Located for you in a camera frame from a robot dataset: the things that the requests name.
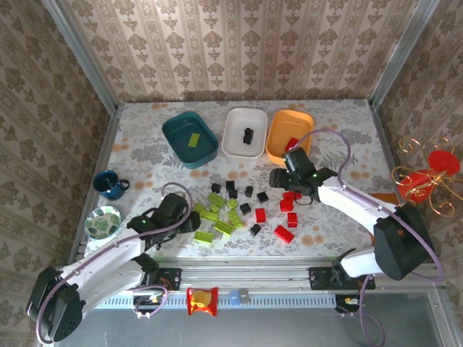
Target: orange tray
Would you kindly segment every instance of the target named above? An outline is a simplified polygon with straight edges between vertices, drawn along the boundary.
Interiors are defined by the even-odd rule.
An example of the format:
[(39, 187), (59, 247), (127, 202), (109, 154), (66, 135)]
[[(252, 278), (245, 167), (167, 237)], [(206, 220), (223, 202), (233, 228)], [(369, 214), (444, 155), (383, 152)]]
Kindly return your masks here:
[[(300, 139), (308, 132), (313, 131), (315, 122), (311, 115), (292, 111), (280, 110), (273, 116), (270, 133), (268, 134), (266, 152), (272, 163), (284, 166), (283, 153), (284, 148), (292, 137)], [(310, 142), (312, 137), (306, 139), (301, 147), (304, 148), (307, 155), (310, 152)]]

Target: plastic container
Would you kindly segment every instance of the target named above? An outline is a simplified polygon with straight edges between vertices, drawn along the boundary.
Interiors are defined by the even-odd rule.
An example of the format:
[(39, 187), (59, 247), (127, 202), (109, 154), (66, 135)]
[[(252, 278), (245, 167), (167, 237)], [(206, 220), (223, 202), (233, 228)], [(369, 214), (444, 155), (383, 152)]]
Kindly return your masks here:
[[(166, 121), (162, 132), (186, 168), (199, 168), (217, 156), (218, 141), (196, 112), (184, 112)], [(196, 147), (189, 147), (192, 134), (199, 134)]]
[[(222, 150), (231, 159), (238, 161), (257, 160), (266, 147), (268, 117), (264, 111), (256, 108), (234, 108), (226, 117)], [(252, 142), (243, 142), (245, 129), (254, 133)]]
[[(308, 132), (313, 131), (315, 122), (312, 116), (304, 112), (292, 110), (280, 110), (273, 117), (270, 132), (268, 133), (266, 151), (272, 163), (284, 166), (284, 148), (292, 137), (300, 139)], [(304, 148), (307, 155), (310, 152), (312, 137), (306, 139), (300, 147)]]

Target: mug handle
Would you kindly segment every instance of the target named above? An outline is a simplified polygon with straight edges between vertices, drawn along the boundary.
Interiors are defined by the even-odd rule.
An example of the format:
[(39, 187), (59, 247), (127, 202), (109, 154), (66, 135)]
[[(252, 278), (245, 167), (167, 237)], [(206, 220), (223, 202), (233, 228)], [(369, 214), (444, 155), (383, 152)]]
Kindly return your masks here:
[(117, 182), (117, 183), (118, 183), (118, 185), (122, 188), (122, 190), (124, 190), (124, 192), (125, 192), (126, 190), (128, 190), (129, 187), (130, 187), (130, 182), (129, 182), (128, 180), (126, 180), (126, 179), (120, 179), (119, 182)]

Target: yellow-green block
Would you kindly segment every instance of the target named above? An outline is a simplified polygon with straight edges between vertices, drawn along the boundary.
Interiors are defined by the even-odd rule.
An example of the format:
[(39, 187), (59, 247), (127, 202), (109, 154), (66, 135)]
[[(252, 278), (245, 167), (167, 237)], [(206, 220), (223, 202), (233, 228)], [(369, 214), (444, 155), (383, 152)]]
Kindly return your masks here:
[(243, 222), (241, 221), (241, 218), (238, 215), (238, 212), (236, 210), (228, 212), (231, 224), (235, 229), (242, 228), (243, 227)]
[(209, 208), (211, 209), (212, 212), (217, 213), (220, 210), (220, 207), (217, 206), (216, 204), (210, 204)]
[(216, 221), (216, 224), (214, 224), (214, 229), (217, 231), (220, 231), (221, 233), (230, 236), (233, 233), (233, 226), (223, 222), (222, 220)]
[(193, 237), (193, 240), (203, 242), (205, 244), (212, 244), (212, 241), (214, 240), (214, 234), (211, 233), (206, 233), (205, 231), (196, 231), (195, 237)]
[(208, 200), (214, 205), (217, 205), (219, 208), (222, 208), (225, 205), (225, 200), (219, 197), (216, 193), (210, 193)]
[(235, 199), (230, 199), (226, 202), (226, 205), (229, 207), (230, 210), (234, 210), (238, 206), (238, 201)]
[(196, 212), (201, 212), (202, 210), (205, 210), (205, 206), (201, 203), (197, 203), (194, 208), (193, 208), (193, 211), (196, 211)]
[(209, 211), (206, 211), (206, 210), (202, 210), (200, 212), (200, 217), (202, 219), (207, 219), (207, 220), (211, 220), (213, 222), (216, 222), (218, 220), (218, 213), (214, 213), (214, 212), (209, 212)]
[(200, 139), (200, 135), (193, 132), (191, 134), (190, 141), (188, 142), (188, 147), (196, 148), (197, 142), (199, 141), (199, 139)]

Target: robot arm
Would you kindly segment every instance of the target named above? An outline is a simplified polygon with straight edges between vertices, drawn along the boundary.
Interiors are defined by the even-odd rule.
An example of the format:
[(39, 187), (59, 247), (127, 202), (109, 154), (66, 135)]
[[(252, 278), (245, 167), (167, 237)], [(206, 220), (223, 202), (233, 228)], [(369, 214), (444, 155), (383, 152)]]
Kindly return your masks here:
[[(287, 170), (272, 170), (271, 187), (300, 192), (330, 205), (356, 220), (375, 237), (375, 247), (354, 249), (336, 261), (333, 268), (335, 278), (352, 279), (384, 273), (394, 280), (401, 280), (426, 261), (426, 250), (388, 213), (399, 216), (432, 248), (428, 232), (415, 207), (410, 204), (395, 206), (374, 199), (348, 184), (341, 185), (334, 171), (328, 168), (316, 170), (300, 147), (290, 150), (283, 157)], [(363, 197), (376, 202), (381, 208), (367, 203)]]
[[(71, 334), (85, 315), (101, 302), (139, 285), (156, 284), (159, 266), (145, 251), (154, 245), (159, 247), (179, 233), (196, 230), (200, 225), (199, 214), (190, 213), (182, 225), (169, 231), (134, 237), (121, 244), (118, 242), (146, 231), (174, 225), (182, 219), (187, 207), (183, 197), (168, 194), (157, 208), (133, 218), (115, 239), (89, 256), (98, 255), (98, 261), (89, 262), (89, 258), (85, 258), (59, 270), (47, 267), (35, 282), (27, 304), (27, 314), (37, 322), (39, 310), (51, 289), (63, 278), (72, 275), (51, 297), (42, 319), (42, 329), (53, 342), (57, 342)], [(85, 263), (88, 265), (77, 272), (76, 269)]]

